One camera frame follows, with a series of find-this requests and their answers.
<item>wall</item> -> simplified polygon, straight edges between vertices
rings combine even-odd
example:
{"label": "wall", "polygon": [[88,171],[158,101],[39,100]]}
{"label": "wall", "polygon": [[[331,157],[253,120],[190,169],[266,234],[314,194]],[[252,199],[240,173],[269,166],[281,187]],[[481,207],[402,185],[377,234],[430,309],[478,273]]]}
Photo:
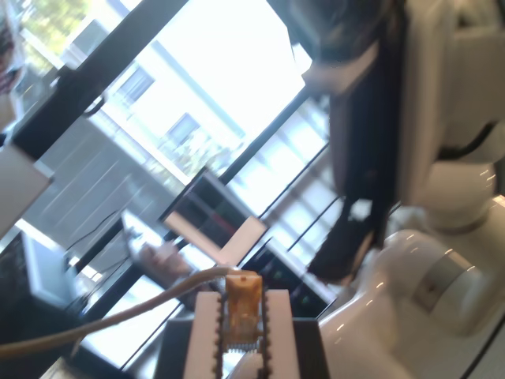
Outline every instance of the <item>wall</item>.
{"label": "wall", "polygon": [[[163,210],[174,199],[137,162],[109,140],[85,118],[69,130],[41,158],[54,172],[54,182],[24,215],[26,221],[44,234],[68,247],[92,231],[114,210],[127,208],[146,222],[156,224]],[[79,257],[111,225],[109,218],[94,235],[75,247]],[[124,254],[122,239],[108,246],[92,263],[100,272]]]}

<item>tree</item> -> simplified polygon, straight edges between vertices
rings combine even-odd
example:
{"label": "tree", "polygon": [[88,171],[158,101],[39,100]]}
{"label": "tree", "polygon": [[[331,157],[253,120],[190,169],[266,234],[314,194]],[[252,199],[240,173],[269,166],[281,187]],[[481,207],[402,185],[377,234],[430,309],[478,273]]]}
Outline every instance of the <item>tree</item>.
{"label": "tree", "polygon": [[90,0],[28,0],[21,2],[23,26],[50,51],[60,55],[67,38],[88,14]]}

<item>white cable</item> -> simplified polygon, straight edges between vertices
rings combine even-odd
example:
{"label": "white cable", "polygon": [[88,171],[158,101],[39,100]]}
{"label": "white cable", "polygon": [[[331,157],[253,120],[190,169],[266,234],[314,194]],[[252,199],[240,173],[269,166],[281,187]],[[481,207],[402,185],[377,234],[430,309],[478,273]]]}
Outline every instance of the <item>white cable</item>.
{"label": "white cable", "polygon": [[208,282],[218,277],[226,276],[231,273],[240,273],[242,275],[247,275],[251,272],[244,272],[228,266],[216,266],[208,270],[197,272],[178,285],[162,292],[158,296],[155,296],[154,298],[151,298],[150,300],[147,300],[138,306],[133,306],[128,310],[116,313],[114,316],[110,316],[99,321],[94,321],[89,324],[82,325],[78,328],[67,330],[65,332],[35,338],[33,340],[0,345],[0,358],[11,358],[18,355],[26,355],[38,351],[45,351],[68,343],[75,343],[75,341],[83,339],[88,334],[98,332],[99,330],[139,316],[142,313],[148,312],[149,310],[162,305],[164,302],[167,302],[172,298],[177,298],[178,296],[183,295],[185,292],[192,290],[194,287],[197,287],[202,283]]}

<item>building window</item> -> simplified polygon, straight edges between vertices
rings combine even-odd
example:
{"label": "building window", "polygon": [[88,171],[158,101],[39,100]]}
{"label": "building window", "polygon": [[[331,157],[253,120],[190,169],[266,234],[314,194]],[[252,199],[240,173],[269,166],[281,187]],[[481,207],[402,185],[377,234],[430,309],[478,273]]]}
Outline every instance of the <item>building window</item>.
{"label": "building window", "polygon": [[190,114],[184,114],[181,119],[170,128],[166,133],[166,137],[176,147],[183,145],[193,132],[200,129],[200,125],[195,121]]}
{"label": "building window", "polygon": [[79,47],[86,56],[89,56],[107,37],[109,33],[102,28],[102,25],[97,20],[93,20],[89,25],[77,36],[73,44]]}
{"label": "building window", "polygon": [[133,74],[119,88],[126,99],[131,104],[135,103],[148,89],[155,80],[145,72],[142,67],[137,67]]}

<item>orange object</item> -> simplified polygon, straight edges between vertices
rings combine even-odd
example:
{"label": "orange object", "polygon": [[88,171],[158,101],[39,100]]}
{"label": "orange object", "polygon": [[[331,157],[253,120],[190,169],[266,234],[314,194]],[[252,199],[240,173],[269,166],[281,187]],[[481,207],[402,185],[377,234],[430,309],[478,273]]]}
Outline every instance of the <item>orange object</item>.
{"label": "orange object", "polygon": [[258,275],[226,276],[230,338],[249,343],[257,338],[263,280]]}

